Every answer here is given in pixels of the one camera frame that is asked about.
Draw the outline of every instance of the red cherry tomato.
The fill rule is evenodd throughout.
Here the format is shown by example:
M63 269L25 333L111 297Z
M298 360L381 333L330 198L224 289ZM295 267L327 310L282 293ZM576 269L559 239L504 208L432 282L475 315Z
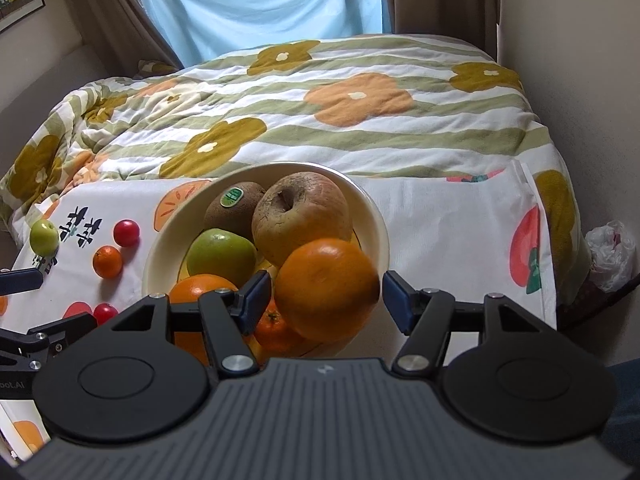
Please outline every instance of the red cherry tomato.
M98 322L98 326L106 323L112 317L118 315L118 311L114 306L111 306L109 303L101 303L94 309L94 317Z
M140 227L133 220L120 220L113 227L113 240L120 247L131 247L140 240Z

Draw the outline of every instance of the small green apple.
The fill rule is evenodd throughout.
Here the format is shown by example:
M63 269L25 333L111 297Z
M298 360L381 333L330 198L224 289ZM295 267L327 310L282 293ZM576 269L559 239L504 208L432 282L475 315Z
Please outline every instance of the small green apple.
M31 250L43 258L51 256L60 245L58 228L49 220L40 219L31 226L29 234Z
M187 270L196 274L215 274L242 287L253 275L256 263L254 245L229 231L208 229L198 236L187 252Z

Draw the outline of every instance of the kiwi sticker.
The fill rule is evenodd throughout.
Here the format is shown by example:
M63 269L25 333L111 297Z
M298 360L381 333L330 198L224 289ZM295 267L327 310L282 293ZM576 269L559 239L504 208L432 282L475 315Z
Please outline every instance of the kiwi sticker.
M232 187L229 191L227 191L222 198L220 199L220 205L222 207L233 207L244 195L244 191L239 187Z

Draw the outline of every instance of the white plastic bag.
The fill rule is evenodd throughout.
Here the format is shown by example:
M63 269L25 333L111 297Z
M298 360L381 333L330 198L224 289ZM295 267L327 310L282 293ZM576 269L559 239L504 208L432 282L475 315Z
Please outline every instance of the white plastic bag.
M596 227L585 239L591 250L589 279L600 290L613 292L631 279L636 242L622 222Z

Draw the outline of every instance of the window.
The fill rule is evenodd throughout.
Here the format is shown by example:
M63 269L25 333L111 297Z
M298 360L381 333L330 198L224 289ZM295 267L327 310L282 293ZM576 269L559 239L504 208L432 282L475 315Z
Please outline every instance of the window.
M226 52L382 32L382 0L140 0L185 66Z

